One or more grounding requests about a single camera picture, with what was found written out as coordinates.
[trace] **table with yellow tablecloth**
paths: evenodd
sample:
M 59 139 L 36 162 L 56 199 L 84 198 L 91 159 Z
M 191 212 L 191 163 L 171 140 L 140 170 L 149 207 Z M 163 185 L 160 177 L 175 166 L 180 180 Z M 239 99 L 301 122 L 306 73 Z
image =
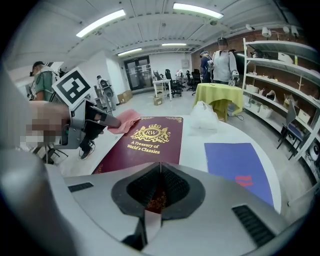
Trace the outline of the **table with yellow tablecloth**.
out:
M 199 83 L 196 88 L 193 105 L 196 105 L 198 101 L 211 105 L 218 116 L 223 114 L 225 122 L 227 122 L 228 104 L 235 104 L 235 110 L 232 115 L 241 112 L 244 105 L 241 88 L 220 83 Z

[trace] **plastic bag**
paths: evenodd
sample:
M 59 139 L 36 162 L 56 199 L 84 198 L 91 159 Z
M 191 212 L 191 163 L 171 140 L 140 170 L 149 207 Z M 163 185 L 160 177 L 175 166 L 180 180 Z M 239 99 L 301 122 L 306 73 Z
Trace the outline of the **plastic bag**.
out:
M 203 101 L 198 101 L 191 111 L 191 127 L 198 129 L 216 130 L 219 118 L 212 106 Z

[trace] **glass door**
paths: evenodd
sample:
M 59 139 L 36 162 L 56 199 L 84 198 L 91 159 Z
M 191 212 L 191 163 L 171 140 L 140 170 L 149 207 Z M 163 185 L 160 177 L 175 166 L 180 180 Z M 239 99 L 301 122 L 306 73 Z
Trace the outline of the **glass door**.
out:
M 127 60 L 124 66 L 132 91 L 153 86 L 149 56 Z

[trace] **vent grille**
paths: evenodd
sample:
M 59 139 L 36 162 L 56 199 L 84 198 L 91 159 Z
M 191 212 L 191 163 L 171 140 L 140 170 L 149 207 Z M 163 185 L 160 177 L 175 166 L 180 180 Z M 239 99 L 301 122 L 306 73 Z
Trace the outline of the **vent grille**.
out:
M 86 183 L 82 183 L 82 184 L 68 186 L 68 189 L 70 190 L 71 193 L 73 193 L 73 192 L 76 192 L 76 191 L 80 191 L 80 190 L 85 190 L 85 189 L 91 188 L 93 186 L 94 185 L 92 185 L 90 182 L 86 182 Z
M 241 205 L 232 208 L 232 210 L 258 247 L 275 237 L 248 206 Z

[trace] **book cover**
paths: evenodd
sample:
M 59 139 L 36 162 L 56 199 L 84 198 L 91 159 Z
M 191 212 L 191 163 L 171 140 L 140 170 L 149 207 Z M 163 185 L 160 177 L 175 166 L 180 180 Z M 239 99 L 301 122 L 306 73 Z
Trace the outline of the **book cover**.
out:
M 119 139 L 92 174 L 150 162 L 179 164 L 183 124 L 182 117 L 142 117 Z

